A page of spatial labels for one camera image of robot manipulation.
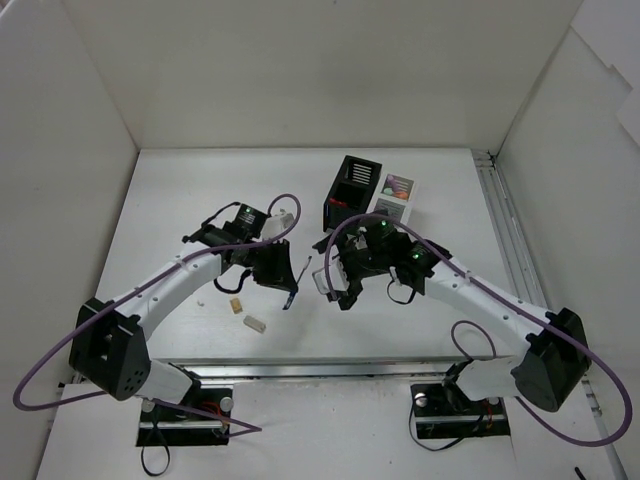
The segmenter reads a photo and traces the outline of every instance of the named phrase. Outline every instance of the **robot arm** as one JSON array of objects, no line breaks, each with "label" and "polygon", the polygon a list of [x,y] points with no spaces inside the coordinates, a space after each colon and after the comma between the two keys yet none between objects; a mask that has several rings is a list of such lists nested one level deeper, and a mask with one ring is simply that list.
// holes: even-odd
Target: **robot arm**
[{"label": "robot arm", "polygon": [[[513,355],[509,357],[455,364],[445,379],[454,395],[461,393],[471,401],[522,396],[543,410],[555,412],[589,368],[590,360],[574,347],[507,309],[472,285],[469,277],[586,346],[580,317],[570,310],[563,309],[556,315],[528,304],[473,275],[447,250],[430,242],[445,258],[467,272],[467,278],[460,278],[420,243],[411,241],[406,233],[398,232],[384,220],[361,224],[350,233],[351,236],[338,237],[337,252],[332,251],[330,264],[342,310],[350,309],[356,302],[364,278],[391,274],[399,284],[456,308],[511,347]],[[326,247],[326,241],[314,246],[320,253]],[[333,301],[324,270],[314,272],[313,278],[318,291]]]},{"label": "robot arm", "polygon": [[[159,270],[164,272],[177,266],[174,273],[74,339],[70,365],[117,400],[138,396],[171,403],[191,403],[200,390],[198,379],[185,370],[149,358],[146,342],[160,323],[196,290],[233,265],[250,269],[254,281],[262,286],[290,294],[295,294],[298,286],[291,271],[289,242],[286,240],[252,250],[204,255],[191,262],[183,259],[208,247],[251,243],[252,239],[259,237],[263,241],[269,240],[286,230],[292,222],[291,214],[269,217],[247,205],[240,205],[236,218],[233,222],[226,222],[223,228],[204,222],[193,235],[183,238],[183,249]],[[134,287],[123,296],[135,290]],[[77,325],[119,298],[122,297],[106,303],[92,298],[80,309]]]}]

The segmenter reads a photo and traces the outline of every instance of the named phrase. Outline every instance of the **white panel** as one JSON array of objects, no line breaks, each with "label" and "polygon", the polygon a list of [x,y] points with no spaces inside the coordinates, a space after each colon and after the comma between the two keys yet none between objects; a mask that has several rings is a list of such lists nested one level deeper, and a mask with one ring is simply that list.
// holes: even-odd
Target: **white panel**
[{"label": "white panel", "polygon": [[[20,414],[10,393],[93,293],[135,147],[58,1],[0,15],[0,478],[22,480],[51,412]],[[51,395],[65,365],[26,397]]]},{"label": "white panel", "polygon": [[[498,162],[551,306],[579,312],[637,410],[640,147],[616,118],[629,91],[571,30]],[[590,377],[613,432],[622,401],[599,370]],[[616,443],[629,478],[639,443],[636,421]]]},{"label": "white panel", "polygon": [[64,3],[144,148],[496,149],[580,0]]},{"label": "white panel", "polygon": [[[282,192],[299,196],[302,219],[291,233],[295,274],[322,240],[322,205],[345,155],[385,165],[420,182],[409,224],[449,248],[478,275],[508,289],[504,264],[478,174],[468,150],[289,149],[143,150],[98,289],[107,300],[123,293],[182,248],[180,239],[231,201],[265,210]],[[282,202],[292,208],[292,202]],[[229,210],[220,222],[233,219]],[[319,295],[310,272],[322,265],[315,254],[293,306],[287,293],[245,283],[239,298],[246,314],[267,324],[258,335],[234,315],[229,296],[210,283],[188,298],[158,327],[152,355],[170,359],[305,359],[459,356],[451,325],[465,318],[452,307],[418,295],[408,306],[386,296],[387,277],[367,279],[349,312]],[[219,281],[235,286],[241,269]],[[406,291],[392,290],[397,298]],[[487,354],[485,339],[465,335],[473,353]]]},{"label": "white panel", "polygon": [[[94,388],[70,385],[65,395]],[[406,380],[238,384],[234,417],[264,430],[231,439],[226,447],[174,447],[162,478],[574,480],[576,466],[589,480],[612,478],[602,449],[554,440],[519,406],[508,408],[512,438],[469,439],[438,453],[423,450],[409,437],[409,389]],[[139,401],[109,397],[60,409],[38,479],[85,480],[87,472],[93,480],[148,478],[134,447],[139,412]],[[597,435],[584,395],[571,396],[550,417],[569,434]],[[150,468],[164,466],[162,449],[147,455]]]},{"label": "white panel", "polygon": [[586,0],[571,25],[607,66],[613,65],[635,88],[618,119],[640,145],[640,2]]}]

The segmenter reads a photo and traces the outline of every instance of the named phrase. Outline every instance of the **white wall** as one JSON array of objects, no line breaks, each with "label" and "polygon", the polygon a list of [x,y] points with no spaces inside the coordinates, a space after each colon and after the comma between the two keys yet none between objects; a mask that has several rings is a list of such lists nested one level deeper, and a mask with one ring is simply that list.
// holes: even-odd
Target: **white wall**
[{"label": "white wall", "polygon": [[[570,30],[498,163],[551,306],[580,313],[638,406],[640,147],[616,118],[630,90]],[[590,376],[612,432],[622,402],[604,374]],[[629,478],[640,478],[638,444],[636,420],[616,444]]]},{"label": "white wall", "polygon": [[64,0],[141,148],[497,149],[580,0]]},{"label": "white wall", "polygon": [[[47,418],[11,394],[96,287],[136,148],[58,0],[0,13],[0,478],[33,477]],[[56,358],[26,398],[69,377]]]}]

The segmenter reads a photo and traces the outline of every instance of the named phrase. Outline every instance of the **white table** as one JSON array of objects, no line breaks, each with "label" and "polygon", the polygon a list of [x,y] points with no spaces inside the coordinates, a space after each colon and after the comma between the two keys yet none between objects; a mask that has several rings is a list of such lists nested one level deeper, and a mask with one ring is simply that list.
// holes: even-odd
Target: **white table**
[{"label": "white table", "polygon": [[[163,264],[180,249],[182,235],[220,206],[239,200],[264,209],[283,191],[298,195],[304,209],[290,237],[298,271],[311,245],[322,238],[322,203],[347,153],[417,178],[421,190],[411,226],[509,289],[467,150],[162,150],[140,155],[98,298],[123,292]],[[313,267],[319,266],[316,256]],[[233,285],[236,278],[229,274],[221,280]],[[460,319],[457,312],[421,297],[399,307],[386,298],[385,284],[384,279],[368,281],[356,306],[345,313],[317,294],[308,274],[289,312],[281,310],[286,294],[248,282],[240,298],[246,312],[267,323],[264,335],[244,327],[243,316],[233,315],[228,298],[209,285],[156,331],[150,353],[196,363],[457,355],[449,340],[452,322]],[[481,337],[467,333],[462,340],[476,354],[487,352]],[[468,440],[436,454],[422,450],[407,431],[409,385],[415,381],[237,384],[234,416],[263,426],[264,432],[232,440],[227,447],[173,448],[164,478],[575,480],[575,466],[589,480],[613,478],[603,449],[563,443],[513,400],[507,401],[511,437]],[[93,388],[70,385],[65,396]],[[62,407],[38,480],[146,479],[134,446],[138,414],[138,400],[117,403],[108,397]],[[599,436],[581,386],[559,413],[545,417],[567,434]],[[163,461],[163,452],[150,452],[153,467]]]},{"label": "white table", "polygon": [[[449,248],[469,268],[509,290],[470,151],[465,149],[143,150],[100,280],[97,297],[109,299],[163,265],[200,222],[238,200],[266,210],[279,193],[302,202],[303,216],[290,235],[294,273],[311,245],[322,239],[322,205],[346,154],[383,163],[415,178],[420,190],[410,226]],[[290,202],[282,207],[292,209]],[[224,219],[233,218],[229,212]],[[310,270],[320,268],[314,255]],[[240,270],[220,283],[235,286]],[[461,314],[441,302],[416,298],[410,306],[386,297],[386,277],[365,281],[349,312],[319,295],[308,271],[291,310],[287,294],[245,284],[246,313],[267,324],[259,335],[234,315],[229,297],[207,285],[156,330],[150,354],[165,359],[242,361],[458,356],[449,329]],[[401,298],[407,292],[395,293]],[[461,336],[471,352],[487,354],[479,335]],[[508,350],[499,345],[502,352]]]}]

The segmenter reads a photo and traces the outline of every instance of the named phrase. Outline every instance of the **white tabletop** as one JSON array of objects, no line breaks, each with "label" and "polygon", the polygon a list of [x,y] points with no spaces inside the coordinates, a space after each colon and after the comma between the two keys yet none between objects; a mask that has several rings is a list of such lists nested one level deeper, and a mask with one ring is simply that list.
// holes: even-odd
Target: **white tabletop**
[{"label": "white tabletop", "polygon": [[[407,426],[409,380],[251,382],[234,388],[235,418],[264,428],[224,447],[172,447],[166,480],[308,480],[442,478],[452,480],[611,480],[604,449],[554,438],[510,401],[511,437],[468,439],[445,452],[413,444]],[[69,385],[64,396],[92,385]],[[140,401],[100,397],[58,410],[38,480],[143,480],[135,447]],[[579,385],[554,426],[579,438],[597,436]],[[165,453],[147,451],[161,470]]]},{"label": "white tabletop", "polygon": [[[303,215],[291,233],[294,273],[322,239],[322,205],[346,154],[383,163],[420,182],[409,221],[424,236],[450,249],[478,275],[509,290],[500,250],[471,153],[466,149],[143,150],[100,280],[107,300],[147,277],[181,248],[183,235],[227,203],[238,200],[266,210],[282,192],[297,195]],[[282,203],[291,210],[293,205]],[[221,219],[230,219],[229,212]],[[310,270],[320,268],[314,255]],[[238,271],[220,279],[235,285]],[[349,312],[319,295],[309,271],[291,310],[287,294],[248,281],[239,295],[245,313],[267,324],[264,335],[242,324],[229,297],[207,285],[156,330],[150,354],[165,359],[340,359],[458,355],[449,340],[461,314],[418,296],[410,306],[386,296],[387,278],[365,281]],[[400,297],[406,292],[398,292]],[[462,332],[472,353],[487,354],[485,340]]]}]

